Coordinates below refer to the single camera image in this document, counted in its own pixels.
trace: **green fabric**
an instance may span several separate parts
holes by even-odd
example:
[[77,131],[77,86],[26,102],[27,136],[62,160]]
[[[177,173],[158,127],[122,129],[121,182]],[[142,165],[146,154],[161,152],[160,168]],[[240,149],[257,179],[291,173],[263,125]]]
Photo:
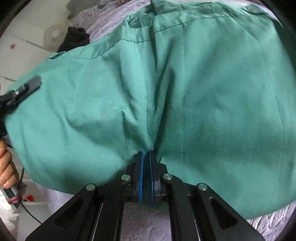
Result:
[[48,188],[108,183],[154,149],[184,182],[207,183],[245,218],[265,215],[296,199],[295,46],[253,5],[152,1],[20,78],[43,84],[7,130]]

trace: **white cloth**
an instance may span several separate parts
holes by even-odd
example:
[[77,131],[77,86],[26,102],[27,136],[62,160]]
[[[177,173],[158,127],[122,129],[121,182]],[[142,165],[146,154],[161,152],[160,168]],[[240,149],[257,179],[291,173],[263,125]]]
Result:
[[11,235],[16,239],[18,224],[20,220],[20,209],[14,210],[10,204],[5,199],[4,194],[0,191],[0,218],[3,223],[11,233]]
[[50,213],[55,213],[61,206],[68,202],[74,195],[55,191],[36,183],[38,191],[47,203]]

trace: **black metal frame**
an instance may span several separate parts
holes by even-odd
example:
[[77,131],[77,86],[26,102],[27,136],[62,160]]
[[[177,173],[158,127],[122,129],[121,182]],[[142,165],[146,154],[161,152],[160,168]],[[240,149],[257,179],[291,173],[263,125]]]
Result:
[[[10,0],[2,4],[0,37],[12,19],[30,1]],[[260,1],[296,38],[295,3],[291,0]],[[198,186],[183,183],[175,176],[170,180],[165,179],[163,175],[167,173],[166,167],[157,163],[153,155],[155,157],[155,154],[150,152],[152,198],[154,201],[169,203],[173,240],[197,240],[197,229],[201,240],[248,240],[244,238],[250,235],[250,240],[256,240],[256,237],[259,237],[258,233],[208,186],[206,190],[201,190]],[[36,229],[27,240],[119,240],[124,202],[141,201],[142,197],[140,177],[143,163],[139,163],[138,158],[139,156],[135,164],[127,167],[126,173],[132,177],[130,180],[123,181],[118,177],[110,184],[94,186],[92,191],[88,191],[86,186]],[[277,241],[296,240],[295,228],[296,211]],[[15,241],[1,220],[0,240]]]
[[[125,202],[141,200],[144,154],[110,184],[89,184],[33,231],[26,241],[120,241]],[[156,161],[149,162],[151,198],[168,202],[172,241],[264,241],[264,238],[209,186],[183,183]]]

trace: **black cable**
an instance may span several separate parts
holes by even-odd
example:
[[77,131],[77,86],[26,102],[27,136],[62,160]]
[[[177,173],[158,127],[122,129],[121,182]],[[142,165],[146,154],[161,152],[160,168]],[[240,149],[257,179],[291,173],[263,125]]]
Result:
[[20,175],[20,181],[19,181],[19,183],[18,183],[18,185],[17,185],[17,188],[18,188],[18,189],[20,188],[20,185],[22,184],[22,179],[23,179],[23,177],[24,177],[24,172],[25,172],[25,169],[22,168],[22,174]]
[[26,212],[32,217],[32,218],[34,218],[38,223],[40,223],[40,224],[42,224],[42,222],[40,222],[37,218],[35,218],[26,208],[25,208],[25,206],[24,206],[24,204],[21,202],[20,203],[21,204],[21,206],[24,208],[24,210],[26,210]]
[[[20,176],[20,180],[19,180],[19,183],[18,183],[18,185],[17,185],[17,188],[19,189],[19,187],[20,187],[20,185],[21,185],[21,183],[22,183],[22,179],[23,179],[23,177],[24,177],[24,172],[25,172],[25,169],[24,168],[22,168],[22,174],[21,174],[21,176]],[[34,218],[38,223],[40,223],[40,224],[42,224],[42,222],[40,222],[37,218],[35,218],[27,209],[26,209],[26,207],[24,206],[24,204],[21,202],[20,203],[21,204],[21,206],[24,208],[24,210],[32,217],[32,218]]]

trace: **patterned fabric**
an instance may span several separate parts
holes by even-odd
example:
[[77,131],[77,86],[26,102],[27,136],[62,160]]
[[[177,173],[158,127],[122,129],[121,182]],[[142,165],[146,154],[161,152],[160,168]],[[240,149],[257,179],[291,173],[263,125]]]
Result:
[[296,202],[274,213],[248,220],[248,222],[265,238],[266,241],[275,241],[288,223],[296,207]]
[[[176,1],[183,3],[200,2],[200,0]],[[221,2],[236,6],[247,6],[250,3],[255,2],[270,16],[276,18],[270,10],[260,5],[258,0],[221,0]],[[148,4],[150,4],[150,0],[131,0],[123,5],[120,4],[118,0],[100,0],[99,4],[79,13],[75,18],[73,26],[77,28],[84,28],[86,32],[90,34],[90,42],[93,42],[111,33],[126,18],[127,15],[140,10]]]

